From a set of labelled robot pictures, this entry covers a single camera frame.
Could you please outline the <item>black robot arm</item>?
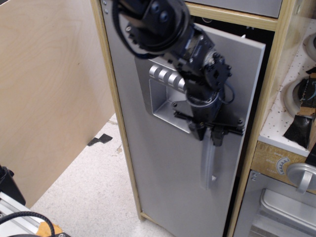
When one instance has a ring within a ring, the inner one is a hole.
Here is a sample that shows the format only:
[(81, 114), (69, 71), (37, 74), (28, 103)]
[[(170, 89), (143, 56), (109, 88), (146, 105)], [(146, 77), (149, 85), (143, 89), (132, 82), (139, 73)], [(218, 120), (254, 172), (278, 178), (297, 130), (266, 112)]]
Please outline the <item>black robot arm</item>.
[(112, 5), (115, 30), (128, 50), (139, 59), (161, 57), (184, 80), (186, 99), (172, 104), (173, 114), (187, 122), (202, 140), (210, 131), (213, 144), (222, 145), (228, 133), (242, 135), (244, 120), (226, 116), (224, 107), (231, 67), (225, 63), (206, 32), (195, 25), (181, 0), (116, 0)]

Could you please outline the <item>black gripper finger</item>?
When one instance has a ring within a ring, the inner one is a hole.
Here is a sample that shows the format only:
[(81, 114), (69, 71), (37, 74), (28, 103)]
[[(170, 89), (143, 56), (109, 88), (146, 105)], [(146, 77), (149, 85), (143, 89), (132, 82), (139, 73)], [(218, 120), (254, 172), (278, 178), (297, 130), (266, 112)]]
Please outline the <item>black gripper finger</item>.
[(199, 141), (202, 141), (205, 134), (205, 126), (204, 124), (200, 123), (194, 123), (190, 122), (188, 123), (189, 130), (191, 131), (192, 135), (198, 139)]
[(215, 147), (222, 146), (224, 137), (228, 134), (228, 131), (224, 127), (214, 127), (211, 132), (211, 137)]

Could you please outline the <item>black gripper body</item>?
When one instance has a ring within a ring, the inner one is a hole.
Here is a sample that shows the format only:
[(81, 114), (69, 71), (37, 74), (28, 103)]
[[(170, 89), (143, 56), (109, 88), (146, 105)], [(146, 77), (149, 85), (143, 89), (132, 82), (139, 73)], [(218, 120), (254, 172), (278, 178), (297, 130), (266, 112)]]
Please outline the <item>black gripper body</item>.
[(232, 113), (226, 115), (224, 104), (216, 95), (208, 100), (199, 100), (193, 96), (187, 96), (184, 101), (171, 103), (176, 118), (183, 119), (188, 123), (204, 124), (205, 131), (214, 127), (224, 127), (228, 133), (242, 135), (245, 121), (242, 118), (233, 117)]

